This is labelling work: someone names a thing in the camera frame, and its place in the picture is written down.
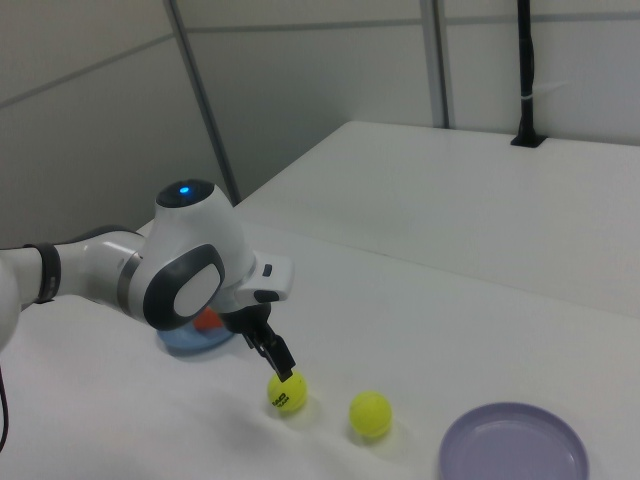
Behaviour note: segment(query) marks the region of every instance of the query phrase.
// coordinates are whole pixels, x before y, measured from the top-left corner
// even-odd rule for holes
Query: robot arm
[[[57,295],[108,305],[158,330],[178,328],[211,306],[284,381],[295,362],[267,320],[292,281],[290,259],[249,249],[220,189],[177,182],[156,198],[147,238],[104,227],[64,244],[0,250],[0,350],[21,308]]]

